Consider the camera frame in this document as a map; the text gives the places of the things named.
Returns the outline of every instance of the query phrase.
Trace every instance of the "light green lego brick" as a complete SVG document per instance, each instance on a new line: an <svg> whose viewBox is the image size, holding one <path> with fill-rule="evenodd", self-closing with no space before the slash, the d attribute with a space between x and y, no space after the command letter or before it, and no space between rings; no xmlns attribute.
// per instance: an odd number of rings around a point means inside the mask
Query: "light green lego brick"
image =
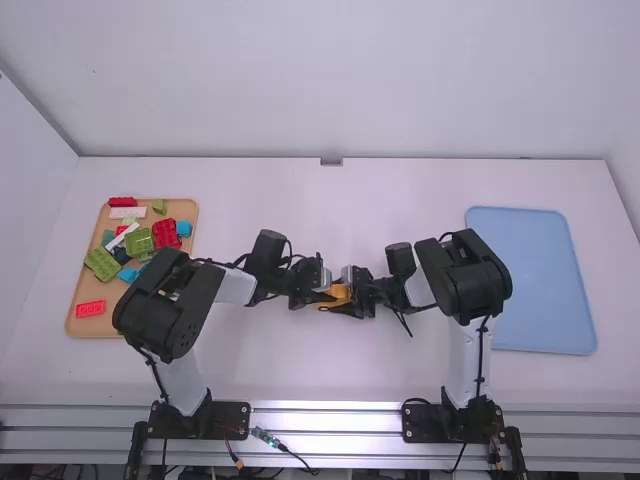
<svg viewBox="0 0 640 480"><path fill-rule="evenodd" d="M153 203L151 203L151 208L153 208L154 212L159 213L160 215L167 214L167 203L162 198L156 198Z"/></svg>
<svg viewBox="0 0 640 480"><path fill-rule="evenodd" d="M153 255L151 253L143 253L142 255L138 255L137 258L140 263L145 263L151 260Z"/></svg>
<svg viewBox="0 0 640 480"><path fill-rule="evenodd" d="M153 238L151 237L150 228L139 228L124 236L124 246L127 249L127 255L137 257L144 253L151 253L154 250Z"/></svg>
<svg viewBox="0 0 640 480"><path fill-rule="evenodd" d="M93 271L101 282L112 280L122 269L122 266L103 246L90 251L84 257L84 264Z"/></svg>

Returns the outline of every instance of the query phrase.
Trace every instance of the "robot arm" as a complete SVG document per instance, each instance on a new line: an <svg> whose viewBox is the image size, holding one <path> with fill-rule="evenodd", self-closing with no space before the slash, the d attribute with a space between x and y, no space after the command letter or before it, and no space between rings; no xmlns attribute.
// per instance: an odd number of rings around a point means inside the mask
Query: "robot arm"
<svg viewBox="0 0 640 480"><path fill-rule="evenodd" d="M415 244L436 303L449 316L449 375L444 391L460 410L491 399L489 355L496 317L513 285L507 267L472 229Z"/></svg>
<svg viewBox="0 0 640 480"><path fill-rule="evenodd" d="M207 397L194 352L213 303L246 305L256 278L161 249L120 299L113 326L145 357L165 402L192 416Z"/></svg>

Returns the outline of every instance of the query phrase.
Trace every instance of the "white table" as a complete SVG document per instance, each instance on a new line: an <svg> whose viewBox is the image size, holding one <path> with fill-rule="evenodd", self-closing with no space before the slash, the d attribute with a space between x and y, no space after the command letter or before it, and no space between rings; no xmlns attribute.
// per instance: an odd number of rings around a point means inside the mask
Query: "white table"
<svg viewBox="0 0 640 480"><path fill-rule="evenodd" d="M195 198L200 205L196 255L233 260L250 251L261 228L270 228L287 235L294 252L320 251L334 272L353 263L368 266L376 276L387 274L386 245L464 228L464 213L473 205L560 211L571 229L598 351L588 357L494 351L495 400L513 424L528 425L523 436L532 465L555 461L556 468L579 464L596 469L595 462L602 470L640 470L640 441L630 437L640 435L640 247L604 162L552 160L346 159L335 168L321 167L318 159L82 159L0 365L0 403L13 405L0 409L0 420L13 418L13 424L5 422L20 428L80 422L91 431L84 433L86 438L66 435L68 444L49 431L38 432L37 438L33 432L6 432L0 461L22 458L27 447L52 459L62 455L60 450L68 458L90 446L90 455L82 458L95 459L100 447L113 452L100 460L124 463L127 427L134 418L145 418L146 406L157 396L147 367L123 341L72 339L63 329L96 212L113 195ZM293 448L316 455L319 465L448 467L457 446L437 451L407 446L396 435L399 424L392 410L410 396L438 401L448 359L441 313L414 315L409 323L414 339L382 309L375 319L358 321L310 307L289 312L285 300L253 309L216 305L196 352L215 397L252 400L254 406L259 402L267 409L263 415L279 419L265 418L262 426L285 422L285 434L351 431L364 442L356 448L354 438L341 443L342 437L329 437L326 445L313 435L291 440ZM265 352L272 362L265 361ZM274 401L286 401L287 409L294 410L283 413L283 404ZM322 403L331 401L349 403ZM49 407L38 407L29 416L24 413L28 404L57 405L56 414L66 413L52 417ZM92 413L78 414L73 405ZM335 423L309 424L318 408L383 413L366 422L349 414L349 421L339 421L343 416ZM576 418L540 413L561 411L574 412ZM298 417L287 416L294 413ZM325 423L334 426L323 430ZM122 430L112 435L99 431L108 426ZM374 439L371 428L377 434L394 432L396 456L383 455L391 444ZM578 437L571 437L574 443L553 437L554 443L540 437L544 434ZM593 434L613 438L579 437ZM192 444L176 442L174 451L182 453L175 455L210 463L210 453L185 452L219 450L215 442ZM381 452L370 458L375 445ZM238 448L255 448L263 460L286 463L251 442ZM227 462L219 451L219 461ZM478 467L482 450L467 452L462 466ZM154 460L157 455L149 457Z"/></svg>

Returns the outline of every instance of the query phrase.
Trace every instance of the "black cable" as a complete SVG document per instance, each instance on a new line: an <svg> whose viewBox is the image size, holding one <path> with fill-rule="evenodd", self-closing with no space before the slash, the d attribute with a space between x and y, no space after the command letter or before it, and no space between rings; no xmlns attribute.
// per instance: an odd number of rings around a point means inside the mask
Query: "black cable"
<svg viewBox="0 0 640 480"><path fill-rule="evenodd" d="M147 352L145 352L144 350L142 350L140 347L133 347L134 350L136 352L138 352L140 355L142 355L145 359L146 359L146 364L149 365L149 367L151 367L151 373L153 373L153 378L156 381L156 384L158 385L158 388L160 389L160 398L162 398L167 404L169 403L169 394L167 393L167 391L164 389L164 385L162 385L162 382L160 381L160 374L158 373L158 367L156 365L155 360L151 357L151 355L149 355Z"/></svg>
<svg viewBox="0 0 640 480"><path fill-rule="evenodd" d="M288 238L285 240L285 243L289 245L289 261L287 262L287 270L289 270L291 268L291 262L293 261L293 246Z"/></svg>
<svg viewBox="0 0 640 480"><path fill-rule="evenodd" d="M162 478L167 475L167 437L164 438L164 443L162 444Z"/></svg>
<svg viewBox="0 0 640 480"><path fill-rule="evenodd" d="M440 235L440 238L438 239L438 243L444 240L444 237L447 237L449 235L453 235L453 232L444 232L442 235Z"/></svg>
<svg viewBox="0 0 640 480"><path fill-rule="evenodd" d="M407 324L407 320L404 318L404 314L395 308L392 308L391 311L395 314L396 318L400 322L400 325L402 325L404 329L407 331L407 333L409 334L409 336L413 338L413 333L411 333L411 329Z"/></svg>
<svg viewBox="0 0 640 480"><path fill-rule="evenodd" d="M488 331L486 325L487 325L487 321L489 320L489 317L491 317L491 314L484 317L484 319L482 320L482 323L480 324L480 328L476 330L476 332L478 332L480 344L478 348L478 377L476 378L476 397L475 398L480 397L480 385L484 383L484 377L482 376L482 358L484 354L484 346L483 346L484 342L482 340L484 338L485 332ZM466 443L464 443L462 445L462 448L460 449L460 453L458 454L458 459L456 460L456 464L453 466L451 470L445 470L445 473L453 473L456 471L456 469L458 468L458 465L460 464L460 460L462 459L462 454L464 453L465 448L467 448Z"/></svg>
<svg viewBox="0 0 640 480"><path fill-rule="evenodd" d="M462 448L460 449L460 453L458 454L458 459L456 460L456 464L453 466L451 470L445 470L444 473L454 473L458 469L458 465L460 465L460 460L462 460L462 454L464 453L465 448L467 448L467 444L462 444Z"/></svg>
<svg viewBox="0 0 640 480"><path fill-rule="evenodd" d="M476 398L478 398L480 396L480 384L484 383L484 377L482 376L482 358L483 358L483 353L484 353L484 347L483 347L483 337L485 332L488 331L486 324L487 321L489 320L489 317L491 316L491 314L487 315L486 317L484 317L484 320L482 320L482 323L480 324L480 328L478 330L476 330L480 337L480 345L479 345L479 355L478 355L478 378L476 378Z"/></svg>
<svg viewBox="0 0 640 480"><path fill-rule="evenodd" d="M31 476L32 477L36 477L36 478L41 478L43 480L58 480L61 477L56 477L53 476L58 470L60 470L62 468L62 465L58 465L56 468L54 468L53 470L45 473L44 475L40 475L39 473L32 473Z"/></svg>
<svg viewBox="0 0 640 480"><path fill-rule="evenodd" d="M291 456L297 458L298 460L300 460L305 466L305 468L299 468L298 469L301 472L308 473L310 475L313 475L314 477L320 473L320 470L318 470L317 468L311 468L304 458L302 458L297 453L292 452L291 450L289 450L289 447L287 447L284 443L281 443L280 445L278 445L278 450L280 450L281 452L284 452L284 453L288 453L289 455L291 455Z"/></svg>
<svg viewBox="0 0 640 480"><path fill-rule="evenodd" d="M264 479L269 479L269 480L273 480L274 478L276 478L278 475L280 475L282 472L284 472L284 468L281 468L280 470L278 470L276 473L274 473L273 475L270 475L268 477L256 477L256 478L264 478Z"/></svg>
<svg viewBox="0 0 640 480"><path fill-rule="evenodd" d="M301 472L308 473L308 474L310 474L310 475L312 475L312 476L314 476L314 477L315 477L316 475L319 475L319 474L320 474L320 470L318 470L317 468L311 468L311 467L309 466L309 464L306 462L306 460L305 460L304 458L302 458L300 455L298 455L297 453L294 453L294 452L292 452L291 450L289 450L289 452L288 452L288 453L289 453L290 455L293 455L294 457L296 457L298 460L300 460L300 461L304 464L305 468L299 468L299 469L298 469L298 470L300 470Z"/></svg>
<svg viewBox="0 0 640 480"><path fill-rule="evenodd" d="M167 470L167 473L164 474L164 476L166 477L167 475L169 475L171 472L173 472L176 468L178 468L180 465L174 465L173 467L171 467L169 470Z"/></svg>

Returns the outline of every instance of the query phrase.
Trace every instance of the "orange object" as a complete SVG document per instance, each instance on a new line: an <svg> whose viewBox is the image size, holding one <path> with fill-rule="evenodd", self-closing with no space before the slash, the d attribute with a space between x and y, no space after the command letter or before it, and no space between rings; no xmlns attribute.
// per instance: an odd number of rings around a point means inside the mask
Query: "orange object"
<svg viewBox="0 0 640 480"><path fill-rule="evenodd" d="M349 303L351 301L351 289L349 287L345 287L341 283L334 283L326 293L334 297L336 300L334 302L316 303L316 308L318 310L326 310L333 307L339 307L340 305L344 305L345 303Z"/></svg>
<svg viewBox="0 0 640 480"><path fill-rule="evenodd" d="M91 317L101 315L107 309L106 300L96 300L95 302L79 303L76 305L76 317Z"/></svg>

